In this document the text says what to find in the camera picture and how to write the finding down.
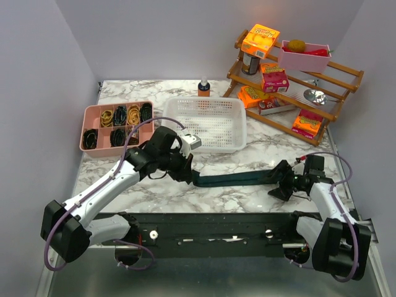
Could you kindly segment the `dark green tie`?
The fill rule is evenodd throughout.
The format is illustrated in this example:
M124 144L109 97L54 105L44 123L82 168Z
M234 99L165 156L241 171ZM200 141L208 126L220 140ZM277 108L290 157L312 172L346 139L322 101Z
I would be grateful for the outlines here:
M275 170L247 171L242 173L201 176L192 171L192 183L196 187L231 187L276 184L282 178Z

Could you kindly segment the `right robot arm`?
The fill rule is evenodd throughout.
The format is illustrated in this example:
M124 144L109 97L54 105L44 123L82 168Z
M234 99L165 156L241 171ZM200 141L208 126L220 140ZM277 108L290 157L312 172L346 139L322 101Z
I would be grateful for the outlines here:
M277 188L269 195L288 201L294 192L305 192L319 211L319 218L299 214L297 221L285 226L286 238L294 243L303 238L311 248L314 270L333 276L338 282L361 280L371 243L371 231L358 223L342 203L333 179L326 177L326 152L309 153L296 159L304 163L296 174L286 160L269 171L270 184Z

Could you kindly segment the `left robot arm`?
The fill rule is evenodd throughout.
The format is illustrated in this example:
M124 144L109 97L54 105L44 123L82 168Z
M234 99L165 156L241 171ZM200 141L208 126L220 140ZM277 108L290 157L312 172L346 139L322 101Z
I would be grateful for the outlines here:
M120 193L157 170L178 182L192 181L192 151L202 145L187 129L180 134L161 126L138 147L127 149L112 169L88 189L63 203L52 200L43 213L40 236L45 251L53 249L66 263L78 259L89 246L110 240L131 244L137 229L126 214L96 216Z

